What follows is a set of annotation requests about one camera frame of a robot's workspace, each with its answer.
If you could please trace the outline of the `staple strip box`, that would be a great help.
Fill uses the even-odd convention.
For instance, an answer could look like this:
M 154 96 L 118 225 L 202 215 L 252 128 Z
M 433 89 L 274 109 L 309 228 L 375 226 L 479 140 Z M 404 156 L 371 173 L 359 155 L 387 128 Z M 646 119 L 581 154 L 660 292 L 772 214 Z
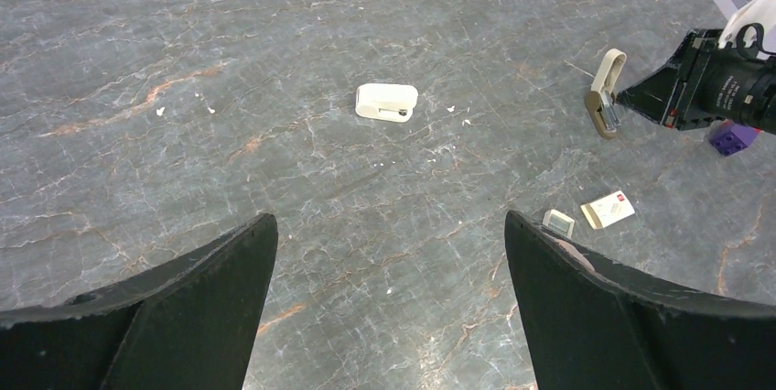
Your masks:
M 582 204 L 580 209 L 594 230 L 604 229 L 635 214 L 631 202 L 621 190 Z

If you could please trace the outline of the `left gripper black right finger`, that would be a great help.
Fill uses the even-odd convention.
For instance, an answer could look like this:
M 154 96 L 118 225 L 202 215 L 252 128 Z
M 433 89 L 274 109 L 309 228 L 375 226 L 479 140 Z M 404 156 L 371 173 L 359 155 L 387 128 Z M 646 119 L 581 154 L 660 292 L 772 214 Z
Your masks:
M 517 211 L 505 251 L 542 389 L 772 389 L 775 309 L 646 274 Z

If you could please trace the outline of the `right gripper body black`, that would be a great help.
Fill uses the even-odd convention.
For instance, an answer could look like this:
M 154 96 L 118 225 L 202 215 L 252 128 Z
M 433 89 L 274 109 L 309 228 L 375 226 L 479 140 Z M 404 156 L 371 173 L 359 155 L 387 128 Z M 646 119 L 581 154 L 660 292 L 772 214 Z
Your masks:
M 722 117 L 700 107 L 702 80 L 717 49 L 721 29 L 694 28 L 687 32 L 666 65 L 675 70 L 663 125 L 679 131 L 703 129 Z

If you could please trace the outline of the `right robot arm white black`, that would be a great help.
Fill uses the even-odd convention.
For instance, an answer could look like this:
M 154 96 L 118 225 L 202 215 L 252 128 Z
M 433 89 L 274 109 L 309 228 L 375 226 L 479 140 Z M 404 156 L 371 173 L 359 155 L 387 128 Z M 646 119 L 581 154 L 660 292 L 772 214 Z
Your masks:
M 715 121 L 775 133 L 775 54 L 761 24 L 717 46 L 721 29 L 692 29 L 661 68 L 617 93 L 616 103 L 679 131 Z

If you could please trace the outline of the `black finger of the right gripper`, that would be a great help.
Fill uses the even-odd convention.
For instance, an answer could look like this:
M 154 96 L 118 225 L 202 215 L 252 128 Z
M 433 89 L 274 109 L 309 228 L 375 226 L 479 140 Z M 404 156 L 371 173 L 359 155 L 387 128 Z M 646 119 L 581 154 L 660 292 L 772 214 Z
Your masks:
M 680 128 L 681 118 L 675 112 L 681 94 L 680 68 L 667 63 L 648 77 L 621 90 L 616 104 L 631 109 L 651 122 L 669 128 Z

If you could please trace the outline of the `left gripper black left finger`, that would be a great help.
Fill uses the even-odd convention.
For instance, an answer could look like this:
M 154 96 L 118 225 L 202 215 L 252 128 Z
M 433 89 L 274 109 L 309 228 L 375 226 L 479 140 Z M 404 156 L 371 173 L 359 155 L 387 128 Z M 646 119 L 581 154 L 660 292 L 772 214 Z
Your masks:
M 52 307 L 1 315 L 4 389 L 239 389 L 278 246 L 261 214 L 187 254 Z

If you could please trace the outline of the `clear staple tray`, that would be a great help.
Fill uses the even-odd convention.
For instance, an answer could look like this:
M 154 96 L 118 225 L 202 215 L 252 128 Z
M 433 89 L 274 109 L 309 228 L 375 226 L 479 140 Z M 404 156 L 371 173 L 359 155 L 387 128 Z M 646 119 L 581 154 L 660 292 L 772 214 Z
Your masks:
M 544 213 L 542 225 L 546 230 L 570 239 L 575 229 L 576 221 L 558 210 L 550 209 Z

